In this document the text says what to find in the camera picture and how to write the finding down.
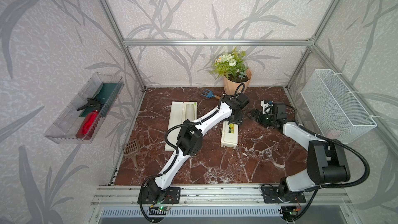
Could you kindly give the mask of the cream dispenser lid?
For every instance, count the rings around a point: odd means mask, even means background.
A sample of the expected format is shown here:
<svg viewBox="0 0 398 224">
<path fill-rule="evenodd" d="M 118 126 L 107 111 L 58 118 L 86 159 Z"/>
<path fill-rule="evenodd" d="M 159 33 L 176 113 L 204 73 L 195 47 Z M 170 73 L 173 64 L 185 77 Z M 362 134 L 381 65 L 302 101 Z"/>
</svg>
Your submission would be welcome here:
<svg viewBox="0 0 398 224">
<path fill-rule="evenodd" d="M 237 124 L 223 122 L 221 147 L 232 147 L 235 149 L 238 145 L 238 129 Z"/>
</svg>

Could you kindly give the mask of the cream dispenser base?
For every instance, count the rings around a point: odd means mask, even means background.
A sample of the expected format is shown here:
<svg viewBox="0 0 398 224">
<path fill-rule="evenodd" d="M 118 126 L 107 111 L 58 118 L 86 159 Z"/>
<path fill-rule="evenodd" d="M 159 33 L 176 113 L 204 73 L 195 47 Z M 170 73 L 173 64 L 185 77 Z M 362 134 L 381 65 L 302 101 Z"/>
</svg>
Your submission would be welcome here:
<svg viewBox="0 0 398 224">
<path fill-rule="evenodd" d="M 172 102 L 168 129 L 182 124 L 185 120 L 194 121 L 197 119 L 197 102 Z M 177 143 L 177 136 L 180 128 L 173 130 L 169 135 L 169 142 Z M 174 148 L 165 144 L 165 151 L 174 151 Z"/>
</svg>

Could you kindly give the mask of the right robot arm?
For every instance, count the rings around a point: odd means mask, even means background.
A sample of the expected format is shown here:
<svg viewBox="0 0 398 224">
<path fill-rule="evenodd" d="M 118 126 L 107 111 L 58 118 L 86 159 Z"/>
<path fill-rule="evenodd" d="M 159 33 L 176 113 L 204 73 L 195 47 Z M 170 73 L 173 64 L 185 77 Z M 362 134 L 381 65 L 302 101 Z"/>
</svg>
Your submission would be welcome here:
<svg viewBox="0 0 398 224">
<path fill-rule="evenodd" d="M 321 188 L 323 185 L 350 180 L 345 149 L 318 134 L 304 130 L 304 126 L 287 119 L 284 103 L 262 103 L 260 110 L 252 110 L 250 117 L 261 126 L 275 129 L 291 138 L 307 151 L 306 169 L 280 181 L 281 194 Z"/>
</svg>

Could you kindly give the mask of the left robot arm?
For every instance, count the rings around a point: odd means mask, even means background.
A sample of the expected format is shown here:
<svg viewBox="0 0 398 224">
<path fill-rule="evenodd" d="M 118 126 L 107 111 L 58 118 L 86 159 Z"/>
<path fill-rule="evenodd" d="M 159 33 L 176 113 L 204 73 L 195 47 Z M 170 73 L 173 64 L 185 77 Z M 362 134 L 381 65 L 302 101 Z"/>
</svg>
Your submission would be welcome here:
<svg viewBox="0 0 398 224">
<path fill-rule="evenodd" d="M 218 105 L 206 115 L 194 121 L 187 119 L 182 124 L 169 128 L 165 141 L 174 152 L 159 174 L 145 179 L 143 187 L 148 189 L 155 200 L 163 199 L 183 164 L 202 148 L 205 134 L 220 122 L 241 125 L 242 110 L 248 103 L 249 97 L 242 92 L 223 95 Z"/>
</svg>

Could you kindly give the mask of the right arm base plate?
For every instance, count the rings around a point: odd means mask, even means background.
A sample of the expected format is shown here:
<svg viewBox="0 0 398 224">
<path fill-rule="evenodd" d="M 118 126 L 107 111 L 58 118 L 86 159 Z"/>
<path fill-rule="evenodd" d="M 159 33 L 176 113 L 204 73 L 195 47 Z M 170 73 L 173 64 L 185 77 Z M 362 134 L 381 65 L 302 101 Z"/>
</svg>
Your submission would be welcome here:
<svg viewBox="0 0 398 224">
<path fill-rule="evenodd" d="M 260 187 L 264 203 L 306 203 L 303 192 L 292 192 L 285 190 L 283 186 L 272 186 L 263 184 Z"/>
</svg>

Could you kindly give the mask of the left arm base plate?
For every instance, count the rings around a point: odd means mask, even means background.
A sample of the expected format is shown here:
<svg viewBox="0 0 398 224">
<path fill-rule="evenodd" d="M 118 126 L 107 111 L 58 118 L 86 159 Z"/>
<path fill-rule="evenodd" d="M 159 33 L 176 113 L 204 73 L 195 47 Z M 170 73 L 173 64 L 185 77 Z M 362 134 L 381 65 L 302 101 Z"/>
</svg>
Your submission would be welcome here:
<svg viewBox="0 0 398 224">
<path fill-rule="evenodd" d="M 148 186 L 145 186 L 138 196 L 138 204 L 178 204 L 181 196 L 180 187 L 169 187 L 166 190 L 152 192 Z"/>
</svg>

